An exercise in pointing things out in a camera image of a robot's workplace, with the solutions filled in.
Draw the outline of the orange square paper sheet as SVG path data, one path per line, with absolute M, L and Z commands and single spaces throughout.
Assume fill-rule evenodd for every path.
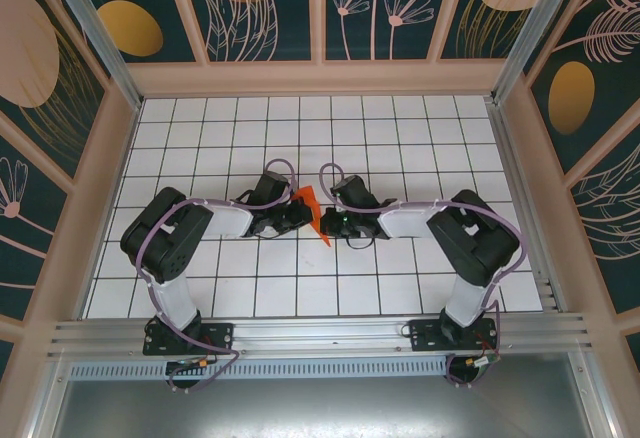
M 299 188 L 294 193 L 293 198 L 294 199 L 300 198 L 303 201 L 303 203 L 311 210 L 311 214 L 312 214 L 311 227 L 320 236 L 322 241 L 328 247 L 330 247 L 331 243 L 328 236 L 321 231 L 320 224 L 321 224 L 322 210 L 315 196 L 313 187 L 308 185 L 308 186 Z

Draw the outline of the grey metal sheet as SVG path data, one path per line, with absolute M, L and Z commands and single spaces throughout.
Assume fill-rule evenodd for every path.
M 471 389 L 437 377 L 71 382 L 37 438 L 612 438 L 563 374 Z

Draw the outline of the small controller board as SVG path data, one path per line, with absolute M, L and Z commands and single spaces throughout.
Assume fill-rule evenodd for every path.
M 165 375 L 201 375 L 202 369 L 206 369 L 210 364 L 211 361 L 207 358 L 169 361 L 166 364 Z
M 463 365 L 467 368 L 482 369 L 500 360 L 501 360 L 501 357 L 498 354 L 473 356 L 473 357 L 464 358 Z

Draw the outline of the aluminium mounting rail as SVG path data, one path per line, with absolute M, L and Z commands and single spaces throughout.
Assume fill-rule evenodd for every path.
M 401 327 L 408 316 L 237 319 L 233 348 L 254 358 L 333 358 L 409 355 Z M 592 347 L 577 313 L 503 313 L 500 351 L 573 352 Z M 55 325 L 46 356 L 66 360 L 141 360 L 145 319 L 88 319 Z

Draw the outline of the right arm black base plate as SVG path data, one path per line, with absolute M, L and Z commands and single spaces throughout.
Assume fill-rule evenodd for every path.
M 410 320 L 402 333 L 413 351 L 481 351 L 498 343 L 496 322 L 491 318 L 480 318 L 466 328 L 443 325 L 439 319 Z

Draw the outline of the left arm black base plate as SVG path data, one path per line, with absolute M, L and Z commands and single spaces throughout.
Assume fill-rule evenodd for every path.
M 190 327 L 186 332 L 194 332 L 194 340 L 208 346 L 230 349 L 233 343 L 231 323 L 201 324 L 196 328 Z M 184 340 L 166 324 L 155 319 L 145 325 L 144 333 L 142 347 L 144 356 L 196 356 L 212 353 L 211 350 Z

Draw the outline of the aluminium side rail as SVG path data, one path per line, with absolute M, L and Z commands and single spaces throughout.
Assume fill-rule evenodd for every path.
M 546 241 L 541 233 L 537 211 L 515 147 L 515 141 L 510 133 L 506 115 L 498 105 L 489 99 L 487 99 L 486 107 L 518 222 L 527 239 L 528 260 L 536 286 L 540 289 L 543 310 L 545 312 L 567 312 L 567 303 L 559 286 Z

